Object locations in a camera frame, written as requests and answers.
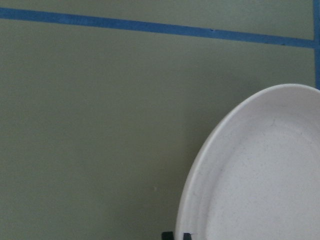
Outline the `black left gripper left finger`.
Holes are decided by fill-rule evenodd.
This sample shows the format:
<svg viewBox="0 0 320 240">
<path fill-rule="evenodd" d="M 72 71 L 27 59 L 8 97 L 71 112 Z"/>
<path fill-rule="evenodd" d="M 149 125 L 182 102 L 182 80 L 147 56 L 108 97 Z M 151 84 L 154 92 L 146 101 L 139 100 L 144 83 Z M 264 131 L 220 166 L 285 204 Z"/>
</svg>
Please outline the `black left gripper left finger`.
<svg viewBox="0 0 320 240">
<path fill-rule="evenodd" d="M 174 240 L 174 233 L 172 231 L 162 232 L 161 240 Z"/>
</svg>

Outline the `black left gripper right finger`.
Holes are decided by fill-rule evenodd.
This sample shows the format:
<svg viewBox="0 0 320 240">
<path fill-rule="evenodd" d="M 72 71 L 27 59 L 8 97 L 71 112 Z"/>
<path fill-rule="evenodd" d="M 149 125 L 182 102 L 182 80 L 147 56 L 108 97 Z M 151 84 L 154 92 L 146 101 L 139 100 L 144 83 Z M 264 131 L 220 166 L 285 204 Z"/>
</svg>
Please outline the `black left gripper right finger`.
<svg viewBox="0 0 320 240">
<path fill-rule="evenodd" d="M 192 240 L 192 235 L 188 232 L 183 234 L 183 240 Z"/>
</svg>

